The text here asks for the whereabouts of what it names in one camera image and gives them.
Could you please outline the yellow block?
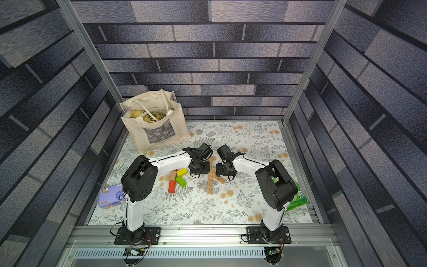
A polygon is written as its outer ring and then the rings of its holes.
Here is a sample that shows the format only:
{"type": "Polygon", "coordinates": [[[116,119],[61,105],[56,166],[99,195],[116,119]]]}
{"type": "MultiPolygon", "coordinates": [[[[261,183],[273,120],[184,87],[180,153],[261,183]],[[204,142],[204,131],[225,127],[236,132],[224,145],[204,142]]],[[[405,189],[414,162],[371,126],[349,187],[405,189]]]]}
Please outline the yellow block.
{"type": "Polygon", "coordinates": [[[185,175],[187,175],[187,174],[188,174],[188,170],[187,170],[187,168],[183,168],[183,169],[181,169],[181,170],[178,170],[178,171],[176,172],[176,174],[177,174],[177,176],[183,177],[183,176],[185,176],[185,175]]]}

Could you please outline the green block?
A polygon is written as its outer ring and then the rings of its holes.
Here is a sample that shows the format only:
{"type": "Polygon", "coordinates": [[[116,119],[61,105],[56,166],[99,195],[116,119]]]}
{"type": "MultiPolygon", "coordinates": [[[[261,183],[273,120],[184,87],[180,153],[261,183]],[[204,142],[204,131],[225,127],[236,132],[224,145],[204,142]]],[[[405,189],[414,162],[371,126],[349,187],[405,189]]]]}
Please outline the green block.
{"type": "Polygon", "coordinates": [[[181,177],[181,176],[177,176],[175,181],[182,187],[184,188],[187,185],[187,182],[181,177]]]}

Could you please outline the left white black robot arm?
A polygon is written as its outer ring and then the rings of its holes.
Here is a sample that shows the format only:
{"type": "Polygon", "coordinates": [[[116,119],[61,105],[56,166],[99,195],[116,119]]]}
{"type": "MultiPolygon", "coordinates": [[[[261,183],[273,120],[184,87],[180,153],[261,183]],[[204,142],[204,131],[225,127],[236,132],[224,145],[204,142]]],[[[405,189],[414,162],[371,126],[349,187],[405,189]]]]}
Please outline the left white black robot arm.
{"type": "Polygon", "coordinates": [[[145,199],[150,195],[159,175],[187,168],[190,174],[208,174],[208,159],[212,154],[211,146],[203,143],[197,148],[184,148],[181,152],[163,158],[149,159],[144,155],[138,156],[121,178],[126,215],[117,232],[115,244],[136,245],[143,241],[146,236],[143,218],[145,199]]]}

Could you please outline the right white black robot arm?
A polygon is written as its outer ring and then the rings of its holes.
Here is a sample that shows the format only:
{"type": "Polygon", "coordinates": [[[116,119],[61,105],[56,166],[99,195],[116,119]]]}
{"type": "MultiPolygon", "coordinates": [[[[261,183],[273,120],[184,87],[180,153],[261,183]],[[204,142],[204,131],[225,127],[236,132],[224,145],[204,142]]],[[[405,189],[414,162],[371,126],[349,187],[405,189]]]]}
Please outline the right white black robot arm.
{"type": "Polygon", "coordinates": [[[248,233],[248,242],[264,240],[266,243],[290,244],[290,233],[283,226],[282,217],[298,193],[298,187],[279,160],[258,162],[245,157],[243,152],[232,152],[226,145],[217,149],[221,163],[216,173],[233,180],[238,172],[254,175],[265,202],[266,214],[260,222],[260,236],[248,233]]]}

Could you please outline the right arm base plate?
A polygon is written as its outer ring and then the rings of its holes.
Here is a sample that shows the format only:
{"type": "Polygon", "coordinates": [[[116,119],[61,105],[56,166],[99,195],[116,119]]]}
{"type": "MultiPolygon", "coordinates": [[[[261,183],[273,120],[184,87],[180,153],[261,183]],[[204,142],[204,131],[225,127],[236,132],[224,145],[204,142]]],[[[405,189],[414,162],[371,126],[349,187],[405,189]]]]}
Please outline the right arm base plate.
{"type": "Polygon", "coordinates": [[[275,231],[269,231],[261,226],[246,227],[246,233],[241,236],[245,243],[249,244],[291,244],[291,236],[288,227],[281,226],[275,231]]]}

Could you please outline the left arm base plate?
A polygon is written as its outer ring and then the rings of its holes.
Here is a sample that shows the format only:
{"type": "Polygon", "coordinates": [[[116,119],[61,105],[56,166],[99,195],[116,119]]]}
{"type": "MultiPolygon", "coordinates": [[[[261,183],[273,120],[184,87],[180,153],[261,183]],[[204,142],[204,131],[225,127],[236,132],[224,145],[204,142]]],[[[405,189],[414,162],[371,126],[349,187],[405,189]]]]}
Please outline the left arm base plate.
{"type": "Polygon", "coordinates": [[[134,232],[129,231],[126,227],[119,228],[115,235],[115,245],[137,245],[146,241],[151,245],[159,243],[162,228],[160,227],[141,227],[134,232]]]}

